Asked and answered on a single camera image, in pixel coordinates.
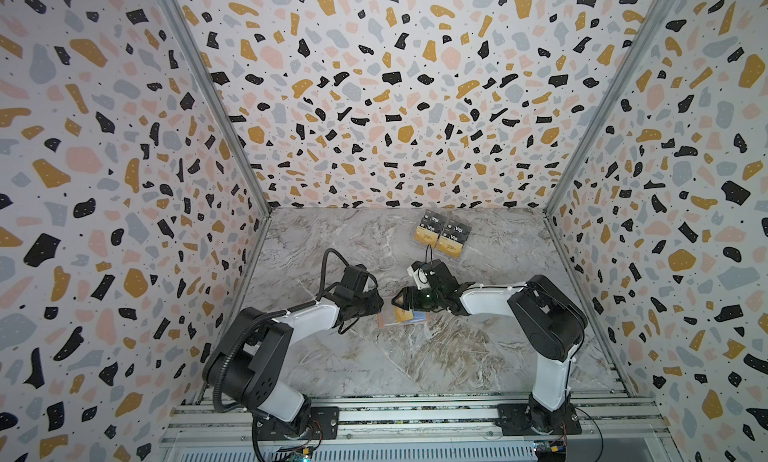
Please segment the tan leather card holder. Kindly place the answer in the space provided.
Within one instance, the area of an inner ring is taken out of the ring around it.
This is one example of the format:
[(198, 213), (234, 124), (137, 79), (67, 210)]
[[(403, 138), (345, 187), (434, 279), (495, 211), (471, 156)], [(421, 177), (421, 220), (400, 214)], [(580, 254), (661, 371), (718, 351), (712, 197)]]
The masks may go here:
[(403, 310), (394, 306), (385, 307), (378, 315), (380, 328), (426, 323), (427, 320), (425, 312)]

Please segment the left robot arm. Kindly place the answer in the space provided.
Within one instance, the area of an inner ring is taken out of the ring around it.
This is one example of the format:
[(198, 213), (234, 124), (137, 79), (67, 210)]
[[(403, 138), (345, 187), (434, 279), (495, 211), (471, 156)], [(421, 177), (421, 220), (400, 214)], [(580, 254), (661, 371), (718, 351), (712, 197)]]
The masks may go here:
[(244, 409), (291, 436), (302, 435), (309, 426), (310, 398), (279, 381), (289, 349), (318, 332), (343, 334), (382, 308), (378, 280), (358, 264), (345, 267), (341, 280), (323, 287), (316, 301), (271, 313), (241, 310), (204, 367), (214, 410)]

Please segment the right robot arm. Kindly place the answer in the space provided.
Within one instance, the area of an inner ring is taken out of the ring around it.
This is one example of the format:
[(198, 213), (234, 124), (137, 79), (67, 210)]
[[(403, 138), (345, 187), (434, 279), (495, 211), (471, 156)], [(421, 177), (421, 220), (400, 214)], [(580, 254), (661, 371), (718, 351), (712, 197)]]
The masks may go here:
[(544, 275), (507, 285), (460, 283), (440, 260), (415, 262), (408, 274), (414, 284), (392, 298), (392, 305), (401, 310), (495, 315), (517, 322), (537, 361), (527, 405), (513, 417), (518, 423), (514, 431), (566, 434), (568, 424), (577, 420), (570, 402), (571, 368), (588, 325), (577, 304)]

